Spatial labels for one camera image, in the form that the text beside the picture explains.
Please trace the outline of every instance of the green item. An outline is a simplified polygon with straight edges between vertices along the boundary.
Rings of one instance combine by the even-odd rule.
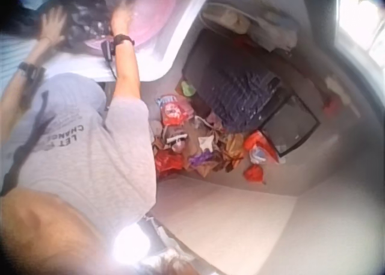
[[[181,86],[183,94],[186,97],[191,97],[197,92],[197,90],[192,85],[189,85],[186,81],[182,81]]]

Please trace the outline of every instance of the gray t-shirt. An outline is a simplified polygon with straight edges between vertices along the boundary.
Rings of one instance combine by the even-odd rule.
[[[18,186],[60,196],[106,236],[116,236],[154,204],[155,164],[148,109],[139,99],[106,97],[91,79],[63,74],[46,81],[3,145],[2,178],[26,141],[48,91],[44,120],[53,118],[22,166]]]

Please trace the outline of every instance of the trash pile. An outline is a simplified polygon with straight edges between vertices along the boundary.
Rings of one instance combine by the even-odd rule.
[[[156,102],[162,121],[151,121],[150,128],[159,180],[182,170],[196,171],[204,178],[212,171],[231,172],[249,154],[252,166],[244,172],[246,180],[264,183],[260,165],[279,163],[261,132],[247,136],[226,131],[221,119],[184,80],[175,94]]]

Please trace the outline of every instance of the skin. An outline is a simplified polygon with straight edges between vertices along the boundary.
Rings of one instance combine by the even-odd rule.
[[[111,26],[114,35],[128,34],[130,12],[124,5],[116,9]],[[25,62],[39,65],[46,53],[63,41],[66,21],[56,8],[42,19],[42,34]],[[116,47],[117,82],[114,97],[140,98],[140,80],[134,47],[124,42]],[[19,102],[26,84],[17,71],[1,99],[1,141],[17,122]],[[1,199],[2,243],[7,254],[33,274],[66,267],[79,274],[120,274],[108,256],[110,250],[90,222],[57,196],[17,187]],[[123,274],[131,274],[125,268]]]

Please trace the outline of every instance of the hand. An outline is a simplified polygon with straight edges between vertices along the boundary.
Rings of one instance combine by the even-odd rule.
[[[49,40],[50,46],[55,46],[65,39],[61,36],[67,14],[63,12],[62,6],[52,8],[48,14],[43,15],[42,33],[40,39]]]
[[[118,34],[128,34],[128,29],[132,20],[132,10],[130,5],[122,3],[115,9],[111,19],[111,29],[114,36]]]

